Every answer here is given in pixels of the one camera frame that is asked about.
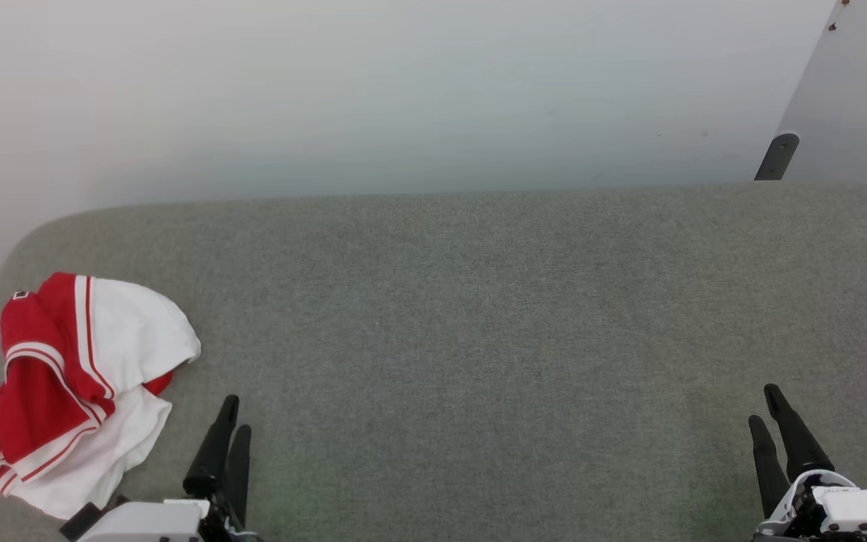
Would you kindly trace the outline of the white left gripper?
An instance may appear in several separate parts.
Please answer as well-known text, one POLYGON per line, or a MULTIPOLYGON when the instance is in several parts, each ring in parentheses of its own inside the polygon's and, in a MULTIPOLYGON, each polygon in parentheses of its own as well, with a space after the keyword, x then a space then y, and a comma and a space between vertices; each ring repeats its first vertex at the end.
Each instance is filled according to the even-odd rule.
POLYGON ((224 398, 190 463, 183 490, 196 500, 121 501, 106 510, 89 505, 76 514, 76 540, 260 541, 257 532, 245 528, 251 426, 238 428, 230 445, 239 405, 236 394, 224 398), (228 507, 207 501, 221 489, 224 477, 228 507))

